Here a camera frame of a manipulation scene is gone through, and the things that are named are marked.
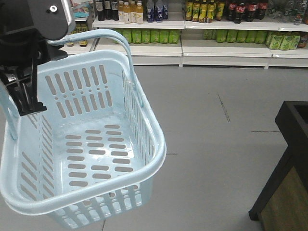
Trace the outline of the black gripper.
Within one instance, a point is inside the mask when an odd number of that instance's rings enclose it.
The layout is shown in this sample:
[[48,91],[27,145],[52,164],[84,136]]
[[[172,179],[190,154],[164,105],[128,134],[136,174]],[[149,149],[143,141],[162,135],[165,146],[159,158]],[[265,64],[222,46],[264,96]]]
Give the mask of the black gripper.
[[17,29],[3,26],[0,34],[0,80],[13,99],[20,116],[47,110],[37,97],[37,66],[67,55],[52,46],[67,35],[68,23],[17,24]]

